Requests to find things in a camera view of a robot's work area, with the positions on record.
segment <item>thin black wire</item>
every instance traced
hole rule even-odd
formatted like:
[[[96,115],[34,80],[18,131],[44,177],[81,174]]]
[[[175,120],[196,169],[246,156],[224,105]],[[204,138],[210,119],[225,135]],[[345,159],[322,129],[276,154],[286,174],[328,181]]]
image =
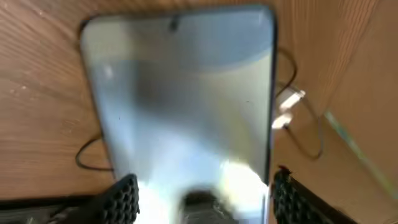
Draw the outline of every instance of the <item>thin black wire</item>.
[[[281,55],[284,55],[287,58],[287,60],[289,60],[289,62],[292,64],[293,72],[292,72],[292,76],[291,76],[290,80],[277,92],[275,97],[278,97],[283,91],[288,89],[288,87],[293,84],[294,80],[297,77],[297,70],[298,70],[296,61],[294,60],[293,55],[289,51],[287,51],[286,49],[284,49],[282,47],[279,47],[278,53]]]
[[[277,83],[279,86],[286,86],[286,89],[290,89],[296,93],[300,93],[300,90],[298,90],[296,87],[289,85],[287,86],[286,83],[282,83],[282,82],[278,82]],[[320,121],[320,118],[317,116],[317,113],[315,112],[315,110],[313,109],[311,103],[309,102],[309,100],[306,97],[303,97],[301,99],[301,101],[303,102],[303,105],[306,107],[306,109],[308,110],[308,112],[311,114],[312,118],[317,121],[318,124],[318,138],[319,138],[319,151],[317,155],[310,155],[306,150],[303,150],[302,145],[300,144],[299,140],[295,137],[294,133],[292,132],[292,130],[288,127],[288,126],[284,126],[284,129],[287,131],[287,133],[289,134],[289,136],[292,138],[292,140],[294,141],[294,143],[297,145],[298,149],[304,153],[307,157],[311,158],[311,160],[318,160],[322,155],[323,155],[323,151],[325,150],[325,140],[323,138],[323,130],[322,130],[322,123]]]
[[[77,152],[76,156],[75,156],[75,161],[76,161],[76,165],[82,169],[88,169],[88,170],[95,170],[95,171],[105,171],[105,172],[111,172],[113,171],[112,168],[102,168],[102,167],[92,167],[92,166],[88,166],[83,164],[80,161],[80,156],[81,154],[90,146],[92,145],[94,142],[102,140],[102,138],[96,138],[96,139],[91,139],[88,142],[86,142]]]

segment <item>green strip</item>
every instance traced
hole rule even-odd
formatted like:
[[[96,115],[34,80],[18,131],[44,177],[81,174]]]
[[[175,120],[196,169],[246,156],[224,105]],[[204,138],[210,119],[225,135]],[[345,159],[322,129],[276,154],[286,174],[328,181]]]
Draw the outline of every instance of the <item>green strip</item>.
[[[337,122],[336,118],[332,115],[330,111],[325,113],[325,117],[333,127],[333,129],[340,135],[340,137],[347,143],[349,148],[356,154],[358,159],[365,165],[365,167],[370,171],[372,176],[377,180],[377,182],[382,186],[382,188],[395,200],[398,200],[398,192],[394,188],[394,185],[387,179],[387,177],[373,164],[373,162],[368,159],[355,143],[354,139],[347,133],[347,131]]]

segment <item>phone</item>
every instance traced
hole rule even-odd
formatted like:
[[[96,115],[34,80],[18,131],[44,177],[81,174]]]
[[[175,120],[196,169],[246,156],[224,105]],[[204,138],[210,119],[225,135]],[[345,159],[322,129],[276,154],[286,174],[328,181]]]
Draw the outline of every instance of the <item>phone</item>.
[[[266,223],[272,10],[99,16],[80,35],[114,174],[137,175],[136,223],[188,222],[183,198],[197,191],[240,223]]]

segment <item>cable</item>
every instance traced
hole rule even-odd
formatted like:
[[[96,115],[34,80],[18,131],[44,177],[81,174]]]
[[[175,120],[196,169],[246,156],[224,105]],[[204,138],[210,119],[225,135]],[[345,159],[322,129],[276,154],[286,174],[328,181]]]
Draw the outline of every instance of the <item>cable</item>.
[[[76,154],[76,156],[75,156],[75,162],[76,162],[76,165],[77,165],[78,167],[80,167],[80,168],[82,168],[82,169],[95,170],[95,171],[106,171],[106,172],[113,171],[112,168],[91,167],[91,166],[85,165],[85,164],[83,164],[83,163],[80,162],[80,156],[81,156],[81,154],[82,154],[90,145],[92,145],[94,142],[99,141],[99,140],[102,140],[102,138],[91,139],[91,140],[89,140],[88,142],[86,142],[86,143],[79,149],[79,151],[77,152],[77,154]]]
[[[296,64],[296,61],[294,60],[293,55],[289,51],[285,50],[282,47],[279,47],[278,48],[278,53],[284,55],[287,58],[287,60],[289,60],[289,62],[292,64],[292,67],[293,67],[293,73],[292,73],[292,76],[291,76],[290,80],[278,91],[278,93],[276,94],[275,97],[278,97],[283,91],[288,89],[288,87],[293,84],[294,80],[296,79],[297,70],[298,70],[298,66]]]
[[[297,89],[296,87],[292,86],[292,85],[287,85],[286,83],[282,83],[282,82],[277,82],[277,84],[279,86],[286,86],[286,88],[296,92],[296,93],[300,93],[300,90]],[[316,156],[310,155],[309,153],[307,153],[306,150],[303,150],[299,140],[295,137],[294,133],[292,132],[292,130],[288,127],[285,126],[284,129],[287,131],[287,133],[289,134],[289,136],[292,138],[292,140],[294,141],[294,143],[297,145],[298,149],[304,153],[307,157],[311,158],[312,160],[318,160],[322,154],[323,151],[325,150],[325,140],[323,138],[323,130],[322,130],[322,124],[321,121],[319,119],[319,117],[317,116],[317,113],[315,112],[315,110],[313,109],[311,103],[309,102],[309,100],[306,97],[303,97],[302,99],[303,105],[306,107],[306,109],[308,110],[308,112],[311,114],[312,118],[314,120],[317,121],[318,123],[318,138],[319,138],[319,151],[318,154]]]

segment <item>smartphone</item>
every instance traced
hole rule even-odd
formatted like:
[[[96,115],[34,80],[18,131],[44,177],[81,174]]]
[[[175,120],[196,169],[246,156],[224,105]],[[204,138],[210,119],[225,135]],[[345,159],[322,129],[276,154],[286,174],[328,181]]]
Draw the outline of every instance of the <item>smartphone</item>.
[[[240,223],[267,222],[276,36],[265,5],[81,28],[114,174],[137,175],[136,223],[189,223],[182,201],[198,191]]]

